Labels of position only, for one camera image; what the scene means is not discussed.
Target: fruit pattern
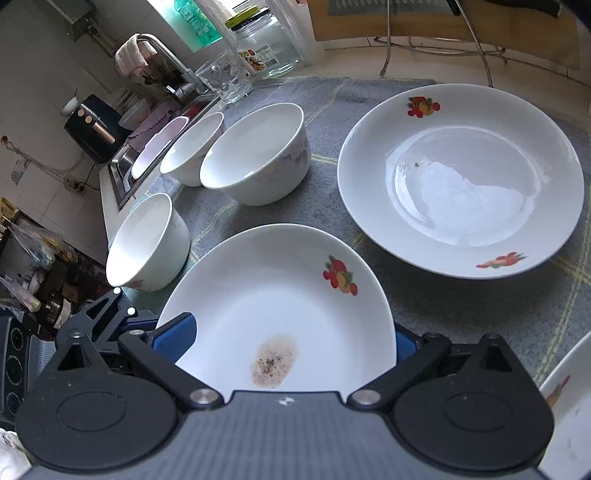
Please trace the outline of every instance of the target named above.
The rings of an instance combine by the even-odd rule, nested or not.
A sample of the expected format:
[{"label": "fruit pattern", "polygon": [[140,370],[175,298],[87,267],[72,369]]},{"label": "fruit pattern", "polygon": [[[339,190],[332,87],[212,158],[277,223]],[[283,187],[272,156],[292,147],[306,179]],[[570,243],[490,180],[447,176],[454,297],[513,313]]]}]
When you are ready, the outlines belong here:
[{"label": "fruit pattern", "polygon": [[244,58],[248,63],[251,64],[251,67],[256,71],[260,72],[261,70],[265,70],[265,64],[261,63],[261,61],[255,57],[254,50],[245,50],[239,51],[238,54]]},{"label": "fruit pattern", "polygon": [[511,265],[515,265],[519,260],[523,260],[525,257],[524,254],[517,254],[517,252],[511,252],[510,254],[503,255],[501,257],[497,257],[494,260],[489,260],[488,262],[484,262],[481,265],[477,265],[478,268],[501,268],[501,267],[510,267]]},{"label": "fruit pattern", "polygon": [[441,105],[437,102],[433,102],[430,98],[425,97],[410,97],[410,103],[408,104],[408,116],[416,116],[417,118],[423,118],[423,115],[432,115],[433,112],[438,112]]},{"label": "fruit pattern", "polygon": [[333,288],[338,288],[343,293],[350,293],[353,297],[357,295],[357,285],[353,283],[353,274],[347,271],[345,264],[329,255],[329,262],[324,266],[326,270],[322,272],[325,280],[330,280]]}]

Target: white cloth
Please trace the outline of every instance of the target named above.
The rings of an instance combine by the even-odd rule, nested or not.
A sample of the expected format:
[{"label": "white cloth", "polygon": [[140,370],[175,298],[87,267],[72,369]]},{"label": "white cloth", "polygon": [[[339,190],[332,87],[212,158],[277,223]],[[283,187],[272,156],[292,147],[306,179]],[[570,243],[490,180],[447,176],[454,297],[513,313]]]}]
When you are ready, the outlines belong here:
[{"label": "white cloth", "polygon": [[156,50],[148,42],[138,42],[138,35],[133,35],[115,54],[118,72],[123,77],[130,74],[140,76],[148,67],[146,60],[156,55]]},{"label": "white cloth", "polygon": [[15,480],[30,467],[17,434],[0,429],[0,480]]}]

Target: plastic bottle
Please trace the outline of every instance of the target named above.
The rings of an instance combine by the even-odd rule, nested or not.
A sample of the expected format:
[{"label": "plastic bottle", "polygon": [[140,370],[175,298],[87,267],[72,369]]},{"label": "plastic bottle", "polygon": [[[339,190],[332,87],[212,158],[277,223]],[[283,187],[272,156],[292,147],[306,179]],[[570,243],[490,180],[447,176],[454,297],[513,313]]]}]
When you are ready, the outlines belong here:
[{"label": "plastic bottle", "polygon": [[174,9],[182,15],[185,22],[191,26],[191,29],[199,38],[204,47],[211,45],[222,36],[216,30],[216,27],[209,21],[193,0],[174,0]]}]

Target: glass cup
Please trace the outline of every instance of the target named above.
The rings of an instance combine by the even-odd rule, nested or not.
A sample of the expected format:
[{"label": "glass cup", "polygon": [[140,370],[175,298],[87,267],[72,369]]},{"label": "glass cup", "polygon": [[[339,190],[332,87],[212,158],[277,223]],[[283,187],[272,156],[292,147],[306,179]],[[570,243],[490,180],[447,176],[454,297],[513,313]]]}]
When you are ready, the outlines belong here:
[{"label": "glass cup", "polygon": [[252,91],[252,85],[246,79],[246,67],[230,50],[208,61],[196,74],[226,103],[234,103]]}]

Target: jar lid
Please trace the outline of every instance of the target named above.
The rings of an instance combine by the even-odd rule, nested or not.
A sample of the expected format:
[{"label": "jar lid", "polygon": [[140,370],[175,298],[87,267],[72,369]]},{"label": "jar lid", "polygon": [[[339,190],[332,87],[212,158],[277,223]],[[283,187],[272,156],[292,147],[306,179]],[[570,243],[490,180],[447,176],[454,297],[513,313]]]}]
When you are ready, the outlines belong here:
[{"label": "jar lid", "polygon": [[250,17],[242,20],[240,23],[234,25],[231,28],[231,30],[233,32],[236,32],[236,31],[240,30],[242,27],[248,25],[249,23],[254,22],[255,20],[258,20],[261,17],[264,17],[265,15],[271,15],[271,10],[269,10],[268,7],[261,8],[258,12],[254,13],[254,15],[251,15]]},{"label": "jar lid", "polygon": [[245,21],[247,18],[252,17],[259,11],[257,5],[253,5],[252,7],[245,8],[244,10],[240,10],[236,15],[233,17],[228,18],[224,25],[228,28],[233,28],[234,26],[238,25],[240,22]]}]

